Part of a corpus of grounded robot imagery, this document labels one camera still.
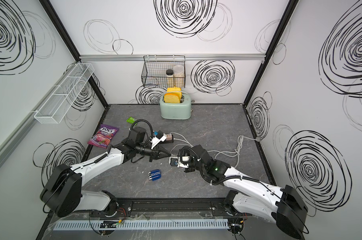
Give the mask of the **green candy packet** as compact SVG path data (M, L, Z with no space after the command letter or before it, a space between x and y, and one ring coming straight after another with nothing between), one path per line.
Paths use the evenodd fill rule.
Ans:
M127 119L127 123L129 123L129 124L133 124L133 123L135 123L137 121L137 119L135 119L135 118L133 118L133 117L129 117L128 119Z

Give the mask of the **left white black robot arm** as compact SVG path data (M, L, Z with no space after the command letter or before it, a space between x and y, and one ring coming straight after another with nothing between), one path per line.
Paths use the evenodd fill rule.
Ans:
M148 156L150 161L169 158L172 154L162 144L173 143L172 134L162 131L147 132L132 123L127 138L111 146L109 150L88 161L73 166L61 164L55 168L40 199L58 217L63 218L76 211L98 211L113 217L120 210L117 198L108 191L85 191L82 187L101 173L132 161L136 155Z

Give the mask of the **mint green toaster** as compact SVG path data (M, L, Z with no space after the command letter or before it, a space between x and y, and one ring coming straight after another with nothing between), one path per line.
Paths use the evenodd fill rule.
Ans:
M187 120L191 117L192 113L192 99L186 92L181 91L182 97L180 103L166 103L164 100L165 94L163 93L160 98L160 110L163 119L168 120Z

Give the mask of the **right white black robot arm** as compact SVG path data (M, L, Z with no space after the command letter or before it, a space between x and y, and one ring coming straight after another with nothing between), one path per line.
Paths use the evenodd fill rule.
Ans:
M185 172L199 172L211 186L230 188L226 197L229 214L262 217L297 240L304 239L309 232L305 225L308 207L294 187L282 188L254 179L228 163L215 160L201 145L184 146L177 155L170 156L169 162Z

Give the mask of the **yellow sponge front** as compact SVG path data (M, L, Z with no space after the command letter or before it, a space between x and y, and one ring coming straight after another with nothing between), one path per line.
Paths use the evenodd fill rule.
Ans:
M168 104L180 104L181 98L181 93L167 93L164 95L164 102Z

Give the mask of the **purple Fox's candy bag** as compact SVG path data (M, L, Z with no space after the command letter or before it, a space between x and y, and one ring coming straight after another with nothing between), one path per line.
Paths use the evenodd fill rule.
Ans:
M106 149L120 129L101 124L98 131L88 141L88 145Z

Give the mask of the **black lid spice jar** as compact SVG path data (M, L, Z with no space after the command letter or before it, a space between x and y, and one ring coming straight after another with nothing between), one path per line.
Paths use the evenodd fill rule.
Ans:
M167 87L173 88L175 86L174 71L172 69L166 70L166 76L167 76Z

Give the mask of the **yellow sponge back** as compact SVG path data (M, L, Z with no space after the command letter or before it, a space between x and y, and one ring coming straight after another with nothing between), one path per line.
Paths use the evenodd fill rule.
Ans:
M181 88L167 88L167 93L177 95L180 99L182 98Z

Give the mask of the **yellow sponge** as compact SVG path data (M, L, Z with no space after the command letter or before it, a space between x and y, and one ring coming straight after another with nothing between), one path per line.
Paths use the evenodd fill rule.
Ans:
M182 98L181 88L167 88L167 93L177 95L180 99Z
M168 104L180 104L181 98L181 93L167 93L164 95L164 102Z

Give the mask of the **pink USB charger adapter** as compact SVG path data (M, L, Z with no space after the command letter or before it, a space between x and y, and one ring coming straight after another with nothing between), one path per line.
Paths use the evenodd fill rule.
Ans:
M174 136L172 134L166 134L166 142L174 142Z

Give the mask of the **blue electric shaver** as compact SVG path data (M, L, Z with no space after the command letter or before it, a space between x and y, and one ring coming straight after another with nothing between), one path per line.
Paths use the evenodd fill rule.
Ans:
M148 176L149 176L149 180L156 181L161 178L162 173L160 170L153 170L148 173Z

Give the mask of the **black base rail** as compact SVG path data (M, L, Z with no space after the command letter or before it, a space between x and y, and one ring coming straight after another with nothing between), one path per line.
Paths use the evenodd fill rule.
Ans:
M62 204L56 211L60 218L72 213L89 212L93 217L117 218L130 217L132 213L138 212L210 212L213 216L230 217L250 214L272 220L276 217L277 210L269 210L260 202L247 199L240 204L234 202L234 195L229 194L227 198L209 199L111 199L106 207L90 206L80 204L76 208L74 203Z

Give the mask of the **white lid clear jar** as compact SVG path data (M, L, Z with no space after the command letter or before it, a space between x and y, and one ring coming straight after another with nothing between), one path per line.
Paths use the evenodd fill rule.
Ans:
M174 86L176 88L184 88L185 70L183 65L175 65L174 71Z

